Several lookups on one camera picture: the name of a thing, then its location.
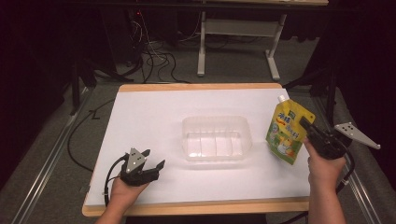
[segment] cable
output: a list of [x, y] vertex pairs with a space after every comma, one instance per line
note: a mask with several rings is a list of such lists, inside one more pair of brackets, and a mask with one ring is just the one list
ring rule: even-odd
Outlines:
[[[213, 39], [214, 36], [217, 36], [217, 35], [209, 35], [208, 38], [212, 38]], [[208, 48], [208, 49], [222, 49], [222, 48], [226, 47], [229, 44], [229, 42], [230, 42], [230, 39], [227, 36], [225, 38], [225, 42], [221, 46], [219, 46], [219, 47], [210, 47], [205, 42], [205, 47]]]
[[146, 36], [147, 36], [147, 39], [148, 39], [148, 44], [149, 44], [149, 46], [151, 47], [151, 49], [152, 49], [152, 51], [154, 52], [154, 54], [155, 54], [158, 58], [160, 58], [160, 57], [157, 55], [156, 51], [154, 50], [154, 47], [151, 46], [151, 42], [149, 41], [149, 31], [148, 31], [148, 27], [146, 26], [145, 19], [143, 18], [143, 14], [142, 14], [142, 11], [140, 11], [140, 9], [139, 9], [139, 13], [140, 13], [140, 17], [142, 18], [143, 26], [145, 27]]
[[[140, 24], [137, 23], [136, 21], [132, 21], [132, 23], [137, 25], [136, 29], [134, 30], [134, 35], [135, 35], [136, 32], [137, 32], [137, 28], [140, 28], [140, 32], [139, 32], [139, 33], [140, 33], [140, 36], [139, 36], [139, 41], [138, 41], [138, 43], [140, 43], [140, 42], [142, 41], [142, 36], [143, 36], [143, 29], [142, 29], [142, 26], [140, 26]], [[134, 36], [130, 36], [130, 35], [129, 35], [129, 37], [131, 37], [132, 42], [134, 42]]]
[[147, 77], [144, 77], [144, 75], [143, 75], [143, 84], [146, 84], [147, 82], [148, 82], [148, 80], [149, 80], [149, 78], [151, 77], [151, 74], [152, 74], [152, 70], [154, 69], [154, 59], [152, 58], [152, 56], [151, 56], [151, 53], [149, 53], [149, 51], [148, 51], [148, 56], [150, 57], [150, 59], [151, 59], [151, 67], [150, 67], [150, 69], [149, 69], [149, 73], [148, 73], [148, 76]]
[[110, 170], [108, 170], [107, 177], [106, 177], [106, 181], [105, 181], [105, 189], [104, 189], [104, 192], [103, 192], [103, 195], [105, 196], [105, 205], [106, 205], [106, 206], [108, 205], [108, 202], [109, 202], [109, 198], [108, 198], [108, 186], [107, 186], [107, 185], [108, 185], [108, 182], [110, 182], [110, 180], [112, 180], [112, 179], [114, 179], [114, 178], [117, 178], [117, 176], [116, 176], [116, 177], [113, 177], [113, 178], [110, 179], [111, 172], [113, 171], [114, 167], [116, 167], [116, 165], [120, 163], [120, 161], [126, 161], [126, 160], [128, 160], [128, 157], [129, 157], [129, 154], [128, 154], [128, 153], [125, 153], [125, 155], [123, 155], [123, 156], [120, 157], [118, 160], [116, 160], [116, 161], [113, 163], [113, 165], [110, 167]]
[[171, 61], [169, 60], [169, 57], [172, 58], [172, 60], [173, 60], [173, 67], [172, 67], [172, 70], [171, 70], [171, 73], [170, 73], [170, 76], [172, 77], [172, 79], [173, 79], [176, 83], [190, 83], [189, 81], [177, 79], [177, 78], [175, 77], [174, 71], [176, 70], [176, 59], [175, 59], [175, 56], [174, 56], [173, 54], [171, 54], [171, 53], [162, 53], [162, 52], [157, 51], [157, 56], [158, 56], [159, 58], [161, 58], [163, 61], [160, 62], [159, 64], [155, 64], [154, 58], [152, 57], [152, 54], [149, 52], [148, 49], [147, 49], [147, 52], [143, 52], [143, 53], [145, 53], [145, 54], [147, 54], [147, 55], [149, 56], [149, 58], [146, 59], [146, 64], [148, 64], [148, 65], [151, 66], [150, 74], [148, 75], [148, 77], [145, 77], [145, 76], [144, 76], [144, 80], [145, 80], [144, 83], [147, 83], [147, 82], [148, 82], [149, 77], [151, 76], [151, 72], [152, 72], [154, 66], [160, 66], [160, 68], [159, 68], [158, 71], [157, 71], [157, 77], [158, 77], [158, 79], [159, 79], [162, 83], [164, 83], [164, 82], [166, 82], [166, 83], [172, 83], [172, 82], [168, 82], [168, 81], [163, 80], [162, 77], [161, 77], [161, 71], [162, 71], [167, 65], [169, 65], [169, 64], [171, 63]]
[[126, 76], [131, 75], [132, 73], [136, 72], [141, 67], [142, 59], [141, 59], [141, 57], [139, 57], [139, 59], [137, 60], [136, 66], [133, 69], [131, 69], [128, 72], [121, 74], [121, 75], [116, 72], [113, 72], [111, 70], [108, 70], [105, 67], [103, 67], [102, 65], [100, 65], [98, 63], [94, 63], [93, 61], [91, 61], [89, 59], [85, 59], [85, 63], [87, 63], [92, 68], [92, 70], [100, 70], [100, 71], [104, 72], [105, 74], [115, 78], [118, 81], [134, 82], [133, 79], [129, 79]]
[[78, 129], [78, 127], [79, 127], [79, 126], [80, 126], [91, 114], [94, 114], [94, 115], [95, 115], [96, 112], [97, 112], [97, 110], [99, 110], [99, 109], [102, 108], [103, 106], [105, 106], [105, 105], [107, 105], [107, 104], [113, 102], [114, 100], [115, 100], [115, 99], [111, 99], [111, 100], [105, 102], [104, 104], [102, 104], [102, 105], [96, 107], [94, 110], [90, 110], [90, 113], [89, 113], [87, 116], [85, 116], [85, 117], [76, 125], [76, 127], [75, 127], [75, 128], [73, 129], [73, 131], [70, 133], [69, 138], [67, 139], [67, 153], [69, 154], [70, 159], [71, 159], [76, 165], [78, 165], [79, 167], [83, 168], [84, 170], [93, 172], [93, 169], [91, 169], [91, 168], [89, 168], [89, 167], [83, 165], [82, 163], [80, 163], [79, 161], [77, 161], [77, 160], [73, 157], [72, 152], [71, 152], [71, 148], [70, 148], [70, 142], [71, 142], [71, 140], [72, 140], [73, 134], [76, 132], [76, 130]]
[[350, 161], [350, 165], [349, 165], [349, 171], [346, 173], [346, 175], [344, 175], [343, 179], [341, 180], [341, 182], [338, 184], [335, 192], [338, 194], [338, 192], [341, 191], [341, 189], [344, 188], [345, 185], [348, 184], [348, 179], [349, 177], [352, 175], [352, 173], [355, 171], [355, 160], [353, 159], [352, 154], [350, 153], [349, 149], [338, 139], [336, 139], [337, 144], [340, 147], [343, 147], [344, 150], [346, 151], [346, 154], [349, 158]]
[[186, 40], [194, 39], [195, 37], [199, 36], [199, 35], [195, 35], [195, 33], [196, 33], [197, 30], [198, 30], [199, 23], [200, 23], [200, 21], [201, 21], [201, 15], [202, 15], [202, 12], [200, 12], [200, 13], [198, 14], [198, 21], [197, 21], [197, 24], [195, 25], [194, 31], [192, 31], [192, 34], [191, 34], [189, 37], [185, 38], [185, 39], [178, 40], [178, 42], [183, 42], [183, 41], [186, 41]]

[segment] yellow pouch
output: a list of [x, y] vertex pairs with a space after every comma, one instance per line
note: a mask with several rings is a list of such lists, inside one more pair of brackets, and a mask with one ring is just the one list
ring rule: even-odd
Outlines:
[[279, 104], [265, 140], [273, 153], [293, 165], [306, 137], [306, 130], [299, 123], [300, 119], [304, 116], [313, 123], [315, 115], [298, 103], [285, 100], [283, 95], [278, 100]]

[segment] metal rail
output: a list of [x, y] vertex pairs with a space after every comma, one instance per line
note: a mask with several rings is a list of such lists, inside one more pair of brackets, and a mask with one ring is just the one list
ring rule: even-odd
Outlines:
[[52, 151], [50, 152], [46, 162], [41, 168], [40, 173], [35, 179], [34, 184], [30, 188], [27, 196], [25, 197], [25, 200], [21, 204], [18, 213], [15, 215], [14, 219], [12, 220], [11, 222], [12, 224], [27, 223], [27, 219], [32, 214], [33, 209], [35, 208], [35, 204], [37, 203], [41, 193], [43, 192], [44, 187], [46, 187], [47, 182], [49, 181], [50, 176], [52, 174], [52, 171], [54, 170], [59, 158], [62, 155], [64, 143], [66, 142], [67, 138], [70, 135], [71, 129], [73, 128], [73, 124], [75, 123], [81, 108], [87, 103], [91, 95], [92, 95], [92, 90], [89, 90], [88, 88], [85, 88], [82, 91], [82, 96], [83, 96], [82, 104], [80, 105], [76, 113], [70, 116], [69, 120], [65, 124], [60, 136], [58, 137], [54, 147], [52, 148]]

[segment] clear plastic container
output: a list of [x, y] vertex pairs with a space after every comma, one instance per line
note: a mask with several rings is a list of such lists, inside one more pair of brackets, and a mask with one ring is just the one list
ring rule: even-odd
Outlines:
[[248, 121], [241, 116], [183, 119], [187, 161], [240, 161], [251, 148]]

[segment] human hand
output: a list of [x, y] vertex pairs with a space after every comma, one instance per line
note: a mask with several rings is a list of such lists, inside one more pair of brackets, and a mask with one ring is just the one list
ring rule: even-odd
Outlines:
[[123, 214], [136, 201], [149, 183], [133, 187], [125, 184], [119, 177], [115, 178], [111, 188], [110, 202], [105, 212], [96, 220], [96, 224], [119, 224]]
[[125, 212], [129, 207], [131, 207], [137, 200], [140, 193], [149, 185], [141, 185], [139, 187], [129, 186], [125, 184], [119, 177], [114, 179], [110, 202], [108, 206], [114, 206], [114, 204], [119, 207], [123, 212]]
[[344, 157], [336, 160], [323, 159], [307, 138], [305, 138], [304, 144], [309, 153], [308, 180], [311, 188], [335, 190], [338, 176], [346, 164], [346, 159]]

